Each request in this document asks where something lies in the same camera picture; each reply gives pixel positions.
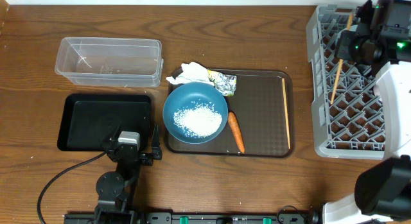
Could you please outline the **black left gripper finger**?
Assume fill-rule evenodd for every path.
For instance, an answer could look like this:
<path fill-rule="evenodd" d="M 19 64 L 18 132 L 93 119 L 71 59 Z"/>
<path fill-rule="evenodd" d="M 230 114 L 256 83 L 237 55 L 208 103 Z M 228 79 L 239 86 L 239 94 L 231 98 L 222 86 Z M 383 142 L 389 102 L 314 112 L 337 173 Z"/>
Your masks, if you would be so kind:
<path fill-rule="evenodd" d="M 159 126 L 155 125 L 153 129 L 153 136 L 152 136 L 152 156 L 155 160 L 162 159 L 162 150 L 160 145 L 159 139 Z"/>
<path fill-rule="evenodd" d="M 103 150 L 113 150 L 118 145 L 118 137 L 120 135 L 121 126 L 118 125 L 115 129 L 110 131 L 102 140 L 101 147 Z"/>

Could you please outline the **pile of white rice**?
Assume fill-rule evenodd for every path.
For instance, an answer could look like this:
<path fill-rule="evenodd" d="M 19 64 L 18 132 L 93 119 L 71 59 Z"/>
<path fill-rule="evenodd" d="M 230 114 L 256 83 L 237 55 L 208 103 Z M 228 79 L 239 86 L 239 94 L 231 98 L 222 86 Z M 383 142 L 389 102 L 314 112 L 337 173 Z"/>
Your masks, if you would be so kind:
<path fill-rule="evenodd" d="M 222 123 L 222 115 L 214 106 L 197 104 L 193 108 L 177 110 L 173 115 L 174 124 L 186 137 L 203 138 L 214 134 Z"/>

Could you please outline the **dark blue plate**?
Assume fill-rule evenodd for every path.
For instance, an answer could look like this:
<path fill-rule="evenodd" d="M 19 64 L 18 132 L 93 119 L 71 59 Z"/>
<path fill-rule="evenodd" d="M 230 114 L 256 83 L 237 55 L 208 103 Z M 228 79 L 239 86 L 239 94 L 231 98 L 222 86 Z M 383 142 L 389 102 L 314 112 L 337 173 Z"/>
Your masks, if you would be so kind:
<path fill-rule="evenodd" d="M 214 110 L 222 115 L 219 129 L 209 137 L 186 137 L 173 122 L 177 110 L 193 108 L 197 104 L 214 106 Z M 163 120 L 167 131 L 174 138 L 188 144 L 202 144 L 214 139 L 224 129 L 228 118 L 228 106 L 223 95 L 211 85 L 205 83 L 188 83 L 174 89 L 166 99 L 163 108 Z"/>

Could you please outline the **plain wooden chopstick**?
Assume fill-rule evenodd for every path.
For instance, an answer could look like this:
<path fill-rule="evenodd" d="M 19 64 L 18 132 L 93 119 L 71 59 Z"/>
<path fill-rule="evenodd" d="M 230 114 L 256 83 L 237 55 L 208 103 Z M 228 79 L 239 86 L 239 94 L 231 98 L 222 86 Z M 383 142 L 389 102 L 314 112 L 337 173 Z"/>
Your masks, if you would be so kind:
<path fill-rule="evenodd" d="M 285 120 L 285 125 L 286 125 L 286 135 L 287 135 L 287 143 L 288 143 L 288 149 L 291 149 L 291 143 L 290 143 L 290 126 L 289 126 L 289 120 L 288 120 L 288 105 L 287 105 L 287 95 L 286 95 L 286 84 L 285 84 L 285 79 L 282 78 L 282 88 L 283 88 L 283 103 L 284 103 L 284 120 Z"/>

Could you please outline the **wooden chopstick with pattern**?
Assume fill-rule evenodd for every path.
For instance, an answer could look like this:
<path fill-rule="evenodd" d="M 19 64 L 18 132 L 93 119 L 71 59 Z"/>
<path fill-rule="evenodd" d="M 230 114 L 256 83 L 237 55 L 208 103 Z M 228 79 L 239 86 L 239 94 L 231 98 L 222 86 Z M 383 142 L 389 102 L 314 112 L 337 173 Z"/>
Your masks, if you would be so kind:
<path fill-rule="evenodd" d="M 353 15 L 353 13 L 350 13 L 349 18 L 347 20 L 347 25 L 346 25 L 346 29 L 345 29 L 346 31 L 350 31 L 353 19 L 354 19 L 354 15 Z M 331 105 L 334 103 L 334 100 L 335 100 L 335 94 L 337 92 L 337 87 L 338 87 L 338 83 L 339 83 L 339 79 L 340 79 L 340 74 L 342 72 L 343 63 L 344 63 L 344 60 L 339 59 L 338 69 L 337 69 L 337 73 L 336 73 L 336 77 L 335 77 L 335 83 L 334 83 L 333 92 L 332 92 L 332 95 L 331 95 L 331 101 L 330 101 Z"/>

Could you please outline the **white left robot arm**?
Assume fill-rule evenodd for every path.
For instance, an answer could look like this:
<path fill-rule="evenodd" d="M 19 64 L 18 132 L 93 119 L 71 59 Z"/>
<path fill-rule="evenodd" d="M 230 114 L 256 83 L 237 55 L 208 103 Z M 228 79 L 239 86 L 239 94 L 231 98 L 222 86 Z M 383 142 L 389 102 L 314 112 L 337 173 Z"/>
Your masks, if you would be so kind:
<path fill-rule="evenodd" d="M 150 153 L 140 149 L 140 135 L 137 132 L 121 131 L 119 128 L 104 139 L 102 147 L 117 166 L 115 171 L 102 174 L 96 183 L 98 204 L 91 223 L 146 223 L 146 215 L 134 210 L 133 199 L 141 167 L 152 166 L 154 160 L 162 159 L 159 127 L 153 129 Z"/>

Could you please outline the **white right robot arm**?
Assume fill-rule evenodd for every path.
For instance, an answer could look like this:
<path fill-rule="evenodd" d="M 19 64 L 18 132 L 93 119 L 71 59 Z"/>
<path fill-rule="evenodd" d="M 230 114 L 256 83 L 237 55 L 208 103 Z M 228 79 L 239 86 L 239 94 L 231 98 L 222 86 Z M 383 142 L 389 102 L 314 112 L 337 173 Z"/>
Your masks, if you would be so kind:
<path fill-rule="evenodd" d="M 383 162 L 363 172 L 354 193 L 324 204 L 320 223 L 410 219 L 410 1 L 368 0 L 356 30 L 341 32 L 337 58 L 368 65 L 383 105 Z"/>

